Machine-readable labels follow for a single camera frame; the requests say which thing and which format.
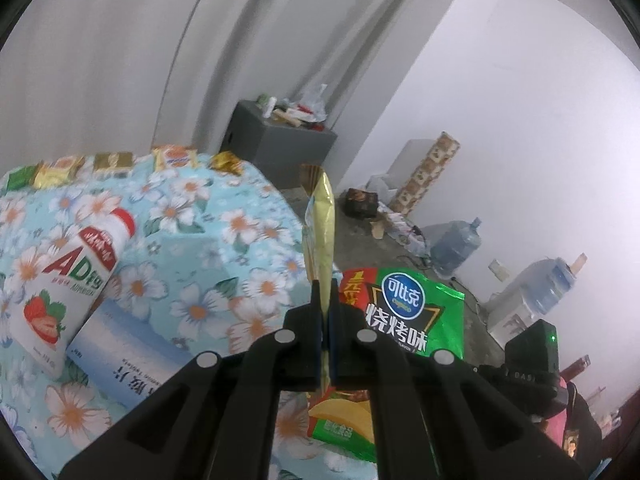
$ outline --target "floral tablecloth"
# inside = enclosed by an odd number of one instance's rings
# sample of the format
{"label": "floral tablecloth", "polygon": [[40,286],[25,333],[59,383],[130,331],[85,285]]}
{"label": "floral tablecloth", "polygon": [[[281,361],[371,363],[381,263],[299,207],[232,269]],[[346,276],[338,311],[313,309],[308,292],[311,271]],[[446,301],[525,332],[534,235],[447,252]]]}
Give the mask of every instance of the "floral tablecloth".
{"label": "floral tablecloth", "polygon": [[[132,213],[136,234],[103,296],[192,354],[244,351],[309,300],[301,225],[280,193],[247,162],[237,177],[199,157],[201,168],[182,173],[139,157],[127,180],[94,180],[89,157],[72,186],[0,198],[0,412],[48,478],[127,411],[70,360],[50,380],[8,330],[24,283],[79,228],[118,206]],[[230,278],[235,290],[213,289]],[[305,395],[284,392],[270,479],[376,478],[373,464],[307,438],[307,425]]]}

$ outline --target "concrete floor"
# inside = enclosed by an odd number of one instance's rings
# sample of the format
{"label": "concrete floor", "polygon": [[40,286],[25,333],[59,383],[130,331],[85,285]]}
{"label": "concrete floor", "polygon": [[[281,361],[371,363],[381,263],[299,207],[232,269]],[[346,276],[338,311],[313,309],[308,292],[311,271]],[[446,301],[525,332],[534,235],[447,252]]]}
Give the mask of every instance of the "concrete floor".
{"label": "concrete floor", "polygon": [[[302,218],[308,199],[302,188],[281,191],[293,211]],[[418,259],[405,251],[395,240],[385,234],[382,240],[371,236],[369,223],[345,216],[339,205],[335,212],[334,262],[340,269],[353,267],[409,267],[420,270],[414,264]],[[433,271],[420,270],[430,280],[440,281]],[[504,362],[504,351],[486,332],[476,314],[476,298],[462,284],[447,283],[465,293],[465,361],[474,364],[499,366]]]}

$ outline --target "strawberry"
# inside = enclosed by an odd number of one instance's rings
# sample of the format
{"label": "strawberry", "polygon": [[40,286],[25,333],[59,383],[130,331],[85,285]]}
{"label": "strawberry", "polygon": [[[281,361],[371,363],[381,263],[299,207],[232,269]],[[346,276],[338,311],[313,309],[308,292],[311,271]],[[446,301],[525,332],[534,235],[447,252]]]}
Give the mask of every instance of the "strawberry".
{"label": "strawberry", "polygon": [[53,316],[37,317],[31,321],[31,327],[40,338],[52,345],[58,342],[58,320]]}
{"label": "strawberry", "polygon": [[34,296],[24,306],[24,319],[29,323],[38,317],[47,315],[47,307],[40,296]]}

